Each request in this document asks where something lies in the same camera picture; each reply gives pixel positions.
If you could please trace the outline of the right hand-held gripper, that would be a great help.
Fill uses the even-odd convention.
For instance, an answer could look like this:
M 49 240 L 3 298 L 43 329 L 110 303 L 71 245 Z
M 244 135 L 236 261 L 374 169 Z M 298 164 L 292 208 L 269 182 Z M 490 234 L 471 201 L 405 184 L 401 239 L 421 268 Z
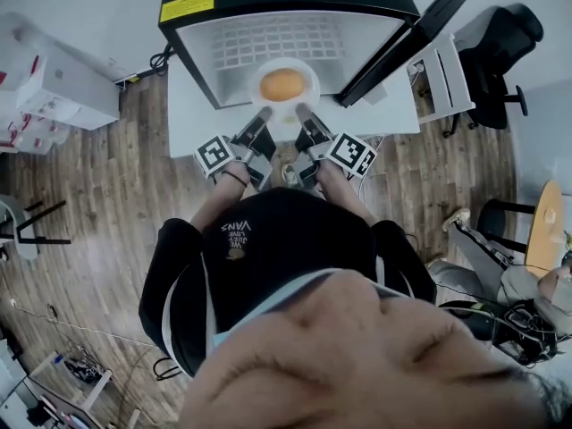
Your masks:
M 340 167 L 349 180 L 365 178 L 377 156 L 373 147 L 346 132 L 333 136 L 305 103 L 297 104 L 295 113 L 302 126 L 295 142 L 299 153 L 292 164 L 298 185 L 305 189 L 313 188 L 319 165 L 324 160 Z

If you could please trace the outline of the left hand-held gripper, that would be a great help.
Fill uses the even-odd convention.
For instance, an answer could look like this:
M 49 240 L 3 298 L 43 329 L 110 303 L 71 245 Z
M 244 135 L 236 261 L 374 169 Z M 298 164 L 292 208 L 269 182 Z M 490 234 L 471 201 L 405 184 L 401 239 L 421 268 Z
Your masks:
M 194 154 L 195 160 L 206 178 L 214 178 L 229 162 L 246 165 L 250 184 L 255 190 L 264 190 L 272 173 L 272 158 L 276 145 L 267 122 L 273 110 L 263 107 L 238 134 L 228 139 L 216 135 L 201 145 Z

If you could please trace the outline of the white round plate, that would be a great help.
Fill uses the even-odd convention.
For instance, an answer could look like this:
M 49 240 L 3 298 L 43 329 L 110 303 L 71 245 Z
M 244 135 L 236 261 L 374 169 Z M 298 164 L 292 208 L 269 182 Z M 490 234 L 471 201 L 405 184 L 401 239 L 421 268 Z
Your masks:
M 274 70 L 289 68 L 300 72 L 306 82 L 306 90 L 291 100 L 284 102 L 273 102 L 261 96 L 259 85 L 261 79 Z M 298 116 L 295 107 L 299 103 L 305 103 L 311 110 L 317 106 L 321 96 L 321 85 L 314 70 L 299 59 L 291 57 L 276 58 L 261 65 L 249 81 L 249 97 L 252 104 L 259 109 L 269 106 L 273 110 L 272 121 L 276 123 L 294 123 Z

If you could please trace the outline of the orange bread bun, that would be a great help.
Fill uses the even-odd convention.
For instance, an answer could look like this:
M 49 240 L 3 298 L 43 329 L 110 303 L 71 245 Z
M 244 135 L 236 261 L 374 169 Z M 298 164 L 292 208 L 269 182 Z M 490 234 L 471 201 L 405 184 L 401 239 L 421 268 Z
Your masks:
M 284 102 L 301 95 L 306 90 L 306 82 L 299 71 L 282 68 L 268 72 L 261 79 L 259 90 L 268 101 Z

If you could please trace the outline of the person's left forearm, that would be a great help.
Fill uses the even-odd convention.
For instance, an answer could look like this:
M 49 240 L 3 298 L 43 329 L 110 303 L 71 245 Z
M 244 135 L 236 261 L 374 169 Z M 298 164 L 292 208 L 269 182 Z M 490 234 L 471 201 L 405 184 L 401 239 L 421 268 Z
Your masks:
M 223 170 L 234 173 L 241 177 L 248 185 L 250 176 L 247 166 L 242 162 L 229 162 Z M 239 202 L 245 193 L 245 188 L 231 176 L 220 174 L 214 189 L 207 196 L 206 201 L 194 214 L 190 224 L 199 232 L 203 232 L 207 226 L 215 221 L 224 211 Z

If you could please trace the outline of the person's right forearm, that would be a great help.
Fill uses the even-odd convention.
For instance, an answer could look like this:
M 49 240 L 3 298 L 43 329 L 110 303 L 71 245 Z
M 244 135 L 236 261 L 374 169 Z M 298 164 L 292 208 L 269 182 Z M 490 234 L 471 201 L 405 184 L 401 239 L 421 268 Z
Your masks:
M 377 223 L 337 164 L 327 159 L 322 160 L 316 179 L 326 200 L 361 217 L 369 226 Z

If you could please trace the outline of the white table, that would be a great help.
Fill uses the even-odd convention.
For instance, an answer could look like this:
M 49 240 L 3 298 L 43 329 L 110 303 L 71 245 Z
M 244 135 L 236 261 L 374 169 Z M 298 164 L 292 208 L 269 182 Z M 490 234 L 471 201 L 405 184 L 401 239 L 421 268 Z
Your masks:
M 168 69 L 168 131 L 170 157 L 191 156 L 216 135 L 231 137 L 255 116 L 253 105 L 216 110 L 206 99 L 177 56 Z M 387 96 L 374 105 L 364 99 L 349 108 L 322 97 L 315 110 L 333 133 L 346 131 L 358 137 L 409 134 L 420 131 L 414 96 L 404 68 L 382 83 Z

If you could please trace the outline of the person's black t-shirt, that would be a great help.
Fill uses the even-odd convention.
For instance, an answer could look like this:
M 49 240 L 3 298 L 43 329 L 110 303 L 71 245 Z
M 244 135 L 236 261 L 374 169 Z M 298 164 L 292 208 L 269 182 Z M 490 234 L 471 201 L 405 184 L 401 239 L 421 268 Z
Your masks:
M 139 319 L 146 335 L 185 374 L 220 340 L 270 310 L 315 272 L 350 269 L 402 294 L 434 302 L 436 288 L 405 232 L 392 221 L 368 225 L 301 190 L 245 198 L 203 231 L 180 218 L 157 236 Z

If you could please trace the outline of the black office chair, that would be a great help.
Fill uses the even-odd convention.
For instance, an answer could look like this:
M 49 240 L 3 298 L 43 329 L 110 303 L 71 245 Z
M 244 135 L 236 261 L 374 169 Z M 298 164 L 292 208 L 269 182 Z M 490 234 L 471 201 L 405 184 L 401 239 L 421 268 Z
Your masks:
M 475 104 L 466 111 L 470 130 L 479 126 L 505 130 L 507 103 L 519 104 L 522 114 L 528 115 L 522 88 L 516 87 L 510 94 L 504 76 L 532 53 L 543 37 L 543 26 L 532 10 L 524 4 L 512 4 L 495 9 L 480 42 L 458 53 Z

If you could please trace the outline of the black round table base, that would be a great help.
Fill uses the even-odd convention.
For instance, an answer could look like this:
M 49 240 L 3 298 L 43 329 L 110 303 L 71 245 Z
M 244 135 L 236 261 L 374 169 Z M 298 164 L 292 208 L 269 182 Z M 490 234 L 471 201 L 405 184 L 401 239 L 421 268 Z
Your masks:
M 535 213 L 535 207 L 514 202 L 505 202 L 495 198 L 491 199 L 486 202 L 479 215 L 477 230 L 486 239 L 495 241 L 509 250 L 525 254 L 526 244 L 504 237 L 507 212 L 533 215 Z

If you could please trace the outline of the pack of clear bottles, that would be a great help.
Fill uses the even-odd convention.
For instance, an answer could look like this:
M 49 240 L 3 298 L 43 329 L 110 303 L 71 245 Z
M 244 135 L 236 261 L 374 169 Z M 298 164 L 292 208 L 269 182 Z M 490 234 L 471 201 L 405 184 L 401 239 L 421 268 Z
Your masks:
M 0 116 L 0 153 L 47 155 L 53 146 L 61 146 L 71 127 L 34 114 Z

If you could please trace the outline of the clear water jug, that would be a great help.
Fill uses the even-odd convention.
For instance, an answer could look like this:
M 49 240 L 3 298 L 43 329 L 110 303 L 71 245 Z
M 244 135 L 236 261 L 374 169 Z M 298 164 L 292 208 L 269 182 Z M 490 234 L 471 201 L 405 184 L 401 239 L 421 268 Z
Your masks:
M 14 91 L 32 76 L 47 39 L 18 13 L 0 14 L 0 90 Z

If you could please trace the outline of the round wooden table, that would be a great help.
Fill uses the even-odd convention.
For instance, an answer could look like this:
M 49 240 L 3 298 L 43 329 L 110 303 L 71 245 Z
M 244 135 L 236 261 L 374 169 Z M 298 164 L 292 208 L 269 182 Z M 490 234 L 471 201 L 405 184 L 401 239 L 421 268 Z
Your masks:
M 534 211 L 526 246 L 525 267 L 537 278 L 559 267 L 564 246 L 564 210 L 558 183 L 547 181 Z

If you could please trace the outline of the white chair with black legs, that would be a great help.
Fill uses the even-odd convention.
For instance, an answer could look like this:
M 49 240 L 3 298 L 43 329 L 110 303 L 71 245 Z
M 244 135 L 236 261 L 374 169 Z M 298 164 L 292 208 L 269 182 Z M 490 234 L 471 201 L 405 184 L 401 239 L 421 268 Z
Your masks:
M 13 242 L 18 255 L 27 261 L 33 261 L 39 256 L 39 245 L 70 245 L 70 239 L 52 239 L 37 235 L 34 226 L 45 217 L 67 205 L 62 200 L 53 206 L 36 212 L 43 206 L 42 201 L 22 207 L 13 196 L 0 194 L 0 257 L 4 257 L 3 247 Z

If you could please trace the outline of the grey desk with white legs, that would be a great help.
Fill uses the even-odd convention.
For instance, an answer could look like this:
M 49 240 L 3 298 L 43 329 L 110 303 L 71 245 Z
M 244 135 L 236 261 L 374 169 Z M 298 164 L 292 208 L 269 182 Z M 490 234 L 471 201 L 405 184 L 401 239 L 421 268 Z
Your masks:
M 8 343 L 0 341 L 0 429 L 105 429 L 90 410 L 113 373 L 104 371 L 90 391 L 78 388 L 66 398 L 38 379 L 56 356 L 50 353 L 29 374 Z

